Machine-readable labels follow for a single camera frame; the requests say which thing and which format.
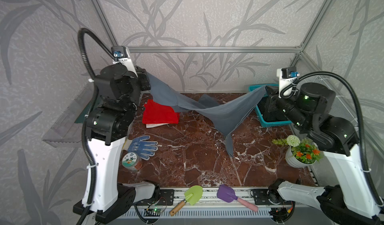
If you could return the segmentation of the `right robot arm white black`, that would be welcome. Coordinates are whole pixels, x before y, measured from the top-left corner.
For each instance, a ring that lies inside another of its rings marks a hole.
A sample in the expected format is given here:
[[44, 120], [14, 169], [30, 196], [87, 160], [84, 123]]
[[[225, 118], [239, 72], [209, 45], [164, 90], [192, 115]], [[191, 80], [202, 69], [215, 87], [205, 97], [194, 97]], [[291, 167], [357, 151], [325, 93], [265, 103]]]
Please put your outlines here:
[[297, 95], [279, 97], [277, 87], [267, 86], [273, 108], [282, 112], [301, 134], [306, 134], [329, 160], [338, 185], [309, 187], [283, 179], [270, 185], [276, 198], [321, 210], [338, 225], [382, 225], [382, 206], [370, 192], [361, 162], [361, 143], [355, 127], [329, 114], [336, 93], [318, 83], [303, 84]]

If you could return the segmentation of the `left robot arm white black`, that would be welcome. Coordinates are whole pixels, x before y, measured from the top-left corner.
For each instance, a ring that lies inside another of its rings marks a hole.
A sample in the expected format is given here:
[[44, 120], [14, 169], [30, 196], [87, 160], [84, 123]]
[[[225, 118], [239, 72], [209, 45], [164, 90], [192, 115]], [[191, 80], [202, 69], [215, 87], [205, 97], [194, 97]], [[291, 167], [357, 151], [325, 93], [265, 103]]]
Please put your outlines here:
[[159, 194], [150, 182], [118, 183], [120, 156], [130, 125], [135, 119], [141, 93], [151, 88], [145, 69], [130, 71], [121, 63], [101, 70], [93, 79], [94, 94], [82, 127], [82, 145], [89, 161], [85, 195], [73, 206], [85, 218], [95, 215], [99, 224], [108, 224], [142, 200]]

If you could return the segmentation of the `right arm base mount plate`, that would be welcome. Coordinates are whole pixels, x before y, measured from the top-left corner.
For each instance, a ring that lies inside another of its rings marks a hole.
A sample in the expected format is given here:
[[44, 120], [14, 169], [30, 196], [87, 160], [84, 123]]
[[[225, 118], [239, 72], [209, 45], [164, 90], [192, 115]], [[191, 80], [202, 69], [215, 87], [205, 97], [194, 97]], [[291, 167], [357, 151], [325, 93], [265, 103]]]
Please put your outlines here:
[[255, 205], [279, 205], [280, 202], [271, 201], [268, 188], [251, 189], [251, 197], [254, 199]]

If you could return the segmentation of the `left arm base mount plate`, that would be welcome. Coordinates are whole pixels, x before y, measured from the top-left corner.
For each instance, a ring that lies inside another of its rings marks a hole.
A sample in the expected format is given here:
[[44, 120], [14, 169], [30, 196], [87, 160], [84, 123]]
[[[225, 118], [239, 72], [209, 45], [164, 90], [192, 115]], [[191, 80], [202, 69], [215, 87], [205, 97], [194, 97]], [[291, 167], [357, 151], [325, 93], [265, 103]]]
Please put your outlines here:
[[158, 206], [171, 206], [174, 204], [175, 190], [156, 188], [151, 203]]

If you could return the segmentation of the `grey t-shirt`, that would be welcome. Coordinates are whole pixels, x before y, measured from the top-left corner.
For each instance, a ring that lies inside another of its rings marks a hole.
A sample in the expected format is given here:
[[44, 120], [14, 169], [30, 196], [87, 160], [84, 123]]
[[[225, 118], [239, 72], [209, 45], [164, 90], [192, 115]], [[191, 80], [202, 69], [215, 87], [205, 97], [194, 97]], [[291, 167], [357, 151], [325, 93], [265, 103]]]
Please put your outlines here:
[[150, 92], [156, 103], [169, 106], [175, 112], [196, 111], [210, 119], [216, 130], [225, 137], [226, 151], [230, 157], [234, 156], [232, 133], [266, 93], [266, 86], [262, 86], [225, 104], [219, 104], [207, 94], [203, 94], [198, 101], [195, 101], [151, 74], [148, 74], [148, 78], [151, 84]]

